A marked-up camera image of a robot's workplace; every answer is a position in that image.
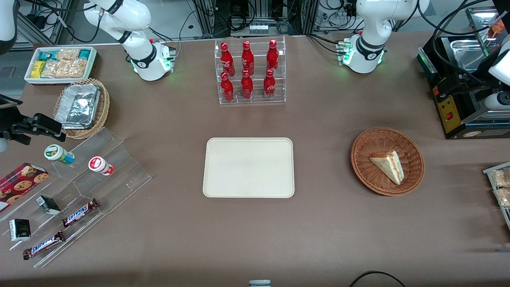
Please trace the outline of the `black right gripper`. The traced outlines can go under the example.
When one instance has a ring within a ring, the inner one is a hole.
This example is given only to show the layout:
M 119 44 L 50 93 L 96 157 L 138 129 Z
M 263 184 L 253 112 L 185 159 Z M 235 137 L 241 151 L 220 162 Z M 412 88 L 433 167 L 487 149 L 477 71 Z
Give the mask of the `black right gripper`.
M 62 124 L 56 120 L 42 114 L 36 113 L 32 117 L 24 116 L 20 113 L 18 106 L 22 105 L 21 100 L 8 96 L 0 95 L 0 138 L 7 141 L 19 142 L 22 145 L 29 145 L 31 137 L 25 134 L 11 134 L 13 125 L 23 121 L 24 129 L 27 134 L 33 136 L 48 136 L 59 142 L 65 142 L 66 134 L 62 132 Z

